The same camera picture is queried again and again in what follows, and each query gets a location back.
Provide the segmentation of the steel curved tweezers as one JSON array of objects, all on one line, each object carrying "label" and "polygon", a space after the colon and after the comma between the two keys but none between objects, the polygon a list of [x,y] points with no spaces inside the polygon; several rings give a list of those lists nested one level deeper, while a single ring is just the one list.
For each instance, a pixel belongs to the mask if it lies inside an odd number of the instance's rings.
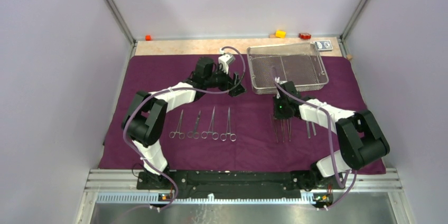
[{"label": "steel curved tweezers", "polygon": [[282,143],[285,142],[285,128],[284,128],[285,125],[284,125],[284,123],[285,123],[285,120],[280,120],[279,121],[279,124],[280,124],[279,132],[281,133],[280,138],[281,138],[281,142]]}]

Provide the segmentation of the metal mesh instrument tray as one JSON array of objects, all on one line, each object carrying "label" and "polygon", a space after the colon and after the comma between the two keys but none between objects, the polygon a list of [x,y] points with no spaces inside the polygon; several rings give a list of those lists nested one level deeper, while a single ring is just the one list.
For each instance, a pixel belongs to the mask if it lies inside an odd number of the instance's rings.
[{"label": "metal mesh instrument tray", "polygon": [[247,48],[254,93],[277,92],[274,78],[294,82],[299,92],[316,91],[329,83],[329,76],[315,44],[275,44]]}]

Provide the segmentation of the purple cloth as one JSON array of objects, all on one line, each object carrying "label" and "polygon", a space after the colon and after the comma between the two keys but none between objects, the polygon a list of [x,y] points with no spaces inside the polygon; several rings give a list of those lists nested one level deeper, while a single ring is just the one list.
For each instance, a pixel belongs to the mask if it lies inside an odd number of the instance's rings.
[{"label": "purple cloth", "polygon": [[[124,142],[121,128],[134,96],[140,90],[152,92],[175,86],[189,76],[197,61],[196,55],[148,55],[130,60],[99,168],[130,169],[141,162]],[[167,113],[160,145],[170,168],[289,172],[308,170],[312,163],[330,154],[327,129],[317,126],[317,134],[309,135],[305,122],[297,118],[292,120],[291,138],[277,137],[271,122],[271,95],[255,94],[248,76],[243,84],[247,91],[237,97],[206,94]],[[224,133],[230,123],[236,141],[169,137],[177,127],[182,132],[194,127],[202,132],[211,122],[218,133]]]}]

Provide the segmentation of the steel forceps clamp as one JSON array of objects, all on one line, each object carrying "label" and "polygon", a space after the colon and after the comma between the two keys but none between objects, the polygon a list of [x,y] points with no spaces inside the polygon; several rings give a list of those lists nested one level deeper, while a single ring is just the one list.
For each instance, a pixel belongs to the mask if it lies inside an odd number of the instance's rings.
[{"label": "steel forceps clamp", "polygon": [[215,113],[216,113],[216,108],[214,107],[213,111],[212,111],[211,118],[210,118],[210,124],[209,124],[208,130],[203,131],[201,133],[201,138],[206,139],[208,137],[211,137],[211,139],[213,139],[215,141],[219,138],[219,134],[214,129]]}]

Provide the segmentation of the small steel hemostat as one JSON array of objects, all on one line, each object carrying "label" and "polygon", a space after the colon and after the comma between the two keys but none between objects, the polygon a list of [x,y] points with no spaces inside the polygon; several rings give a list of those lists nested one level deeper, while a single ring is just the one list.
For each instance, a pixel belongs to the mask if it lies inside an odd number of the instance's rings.
[{"label": "small steel hemostat", "polygon": [[185,133],[182,132],[183,113],[184,113],[184,110],[181,110],[176,129],[169,133],[169,138],[175,138],[175,137],[177,137],[178,139],[184,139],[185,138]]}]

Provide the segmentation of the blue playing card deck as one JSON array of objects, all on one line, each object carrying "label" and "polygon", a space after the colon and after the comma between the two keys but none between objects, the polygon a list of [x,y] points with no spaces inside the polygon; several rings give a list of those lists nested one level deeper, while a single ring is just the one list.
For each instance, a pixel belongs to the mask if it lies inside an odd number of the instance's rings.
[{"label": "blue playing card deck", "polygon": [[319,41],[314,41],[313,42],[314,45],[316,46],[318,51],[332,51],[333,50],[333,45],[331,43],[330,40],[319,40]]}]

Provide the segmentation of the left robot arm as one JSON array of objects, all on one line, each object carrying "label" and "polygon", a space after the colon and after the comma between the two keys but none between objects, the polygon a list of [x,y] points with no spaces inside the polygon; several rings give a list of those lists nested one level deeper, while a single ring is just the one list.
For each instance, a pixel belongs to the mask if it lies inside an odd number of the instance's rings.
[{"label": "left robot arm", "polygon": [[150,172],[150,183],[157,189],[166,187],[170,180],[160,144],[167,113],[211,94],[213,88],[232,97],[242,94],[242,77],[229,75],[234,60],[230,53],[217,60],[200,57],[185,80],[156,92],[138,91],[134,96],[122,122],[123,140],[140,156],[144,169]]}]

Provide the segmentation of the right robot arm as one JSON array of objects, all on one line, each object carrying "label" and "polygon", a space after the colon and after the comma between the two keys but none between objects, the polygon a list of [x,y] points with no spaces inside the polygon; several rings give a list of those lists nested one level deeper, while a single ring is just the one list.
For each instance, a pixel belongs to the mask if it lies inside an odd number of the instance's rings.
[{"label": "right robot arm", "polygon": [[330,155],[314,163],[310,173],[314,187],[324,188],[331,176],[358,171],[389,154],[388,141],[371,111],[345,110],[317,98],[303,97],[291,81],[275,85],[275,119],[298,118],[328,131]]}]

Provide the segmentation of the yellow small block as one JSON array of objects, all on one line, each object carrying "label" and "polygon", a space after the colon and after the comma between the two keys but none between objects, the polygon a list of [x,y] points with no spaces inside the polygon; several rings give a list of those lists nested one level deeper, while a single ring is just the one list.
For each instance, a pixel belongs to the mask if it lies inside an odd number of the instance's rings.
[{"label": "yellow small block", "polygon": [[275,32],[275,37],[276,38],[286,38],[286,32],[282,31],[282,30],[276,30]]}]

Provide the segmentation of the red small block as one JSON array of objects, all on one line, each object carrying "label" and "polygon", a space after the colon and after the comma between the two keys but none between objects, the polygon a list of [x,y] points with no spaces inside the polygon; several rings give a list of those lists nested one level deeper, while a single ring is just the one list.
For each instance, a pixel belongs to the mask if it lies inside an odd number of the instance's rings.
[{"label": "red small block", "polygon": [[298,36],[302,40],[309,40],[312,37],[312,35],[310,33],[307,33],[307,32],[301,32],[301,33],[298,34]]}]

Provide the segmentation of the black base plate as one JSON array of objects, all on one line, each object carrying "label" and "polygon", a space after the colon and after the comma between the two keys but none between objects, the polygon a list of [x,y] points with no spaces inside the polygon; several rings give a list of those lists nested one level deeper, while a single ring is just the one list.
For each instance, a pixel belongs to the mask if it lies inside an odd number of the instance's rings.
[{"label": "black base plate", "polygon": [[290,172],[169,170],[164,175],[139,172],[137,189],[167,190],[177,199],[294,199],[329,186],[340,189],[335,176],[317,169]]}]

